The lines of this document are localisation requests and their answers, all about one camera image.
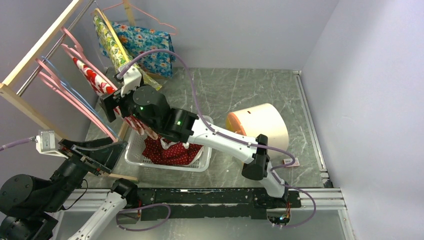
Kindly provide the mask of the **white red flower skirt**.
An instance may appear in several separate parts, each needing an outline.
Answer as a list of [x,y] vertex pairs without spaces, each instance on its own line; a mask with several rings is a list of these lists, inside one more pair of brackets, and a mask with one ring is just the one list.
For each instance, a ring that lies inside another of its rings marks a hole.
[[[105,94],[112,94],[115,92],[115,90],[117,90],[116,87],[113,87],[111,84],[109,84],[100,74],[97,74],[89,65],[85,64],[77,57],[72,57],[72,60],[99,97]],[[136,119],[134,116],[123,117],[119,107],[116,107],[113,111],[139,135],[147,135],[153,140],[157,140],[159,138],[159,135],[156,132],[154,132],[140,120]]]

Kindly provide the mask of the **red polka dot skirt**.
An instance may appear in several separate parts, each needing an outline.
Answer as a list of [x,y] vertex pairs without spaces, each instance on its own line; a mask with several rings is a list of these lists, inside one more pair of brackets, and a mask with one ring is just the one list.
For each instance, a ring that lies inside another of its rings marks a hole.
[[142,155],[153,164],[166,166],[189,166],[200,158],[204,146],[194,143],[173,142],[159,136],[157,139],[147,137]]

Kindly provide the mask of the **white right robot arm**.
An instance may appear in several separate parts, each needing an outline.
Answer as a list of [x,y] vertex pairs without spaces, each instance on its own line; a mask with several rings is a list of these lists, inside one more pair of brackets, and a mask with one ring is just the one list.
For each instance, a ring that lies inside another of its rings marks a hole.
[[268,150],[269,139],[264,134],[250,137],[218,127],[193,112],[171,107],[162,93],[150,85],[142,85],[123,94],[121,89],[100,97],[107,119],[116,119],[114,110],[122,116],[134,117],[172,142],[197,144],[229,154],[243,162],[241,174],[258,181],[275,207],[289,200],[285,181],[274,171]]

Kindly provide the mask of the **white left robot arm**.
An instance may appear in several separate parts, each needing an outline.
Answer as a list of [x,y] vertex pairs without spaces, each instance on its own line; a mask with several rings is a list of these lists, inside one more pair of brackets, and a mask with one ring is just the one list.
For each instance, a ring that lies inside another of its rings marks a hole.
[[[18,174],[1,187],[0,211],[6,215],[0,225],[2,240],[51,239],[59,222],[51,214],[66,210],[66,200],[81,187],[87,173],[110,173],[128,145],[110,137],[81,142],[62,139],[58,144],[65,160],[48,180]],[[132,181],[117,179],[102,205],[71,239],[97,239],[118,212],[138,203],[138,196]]]

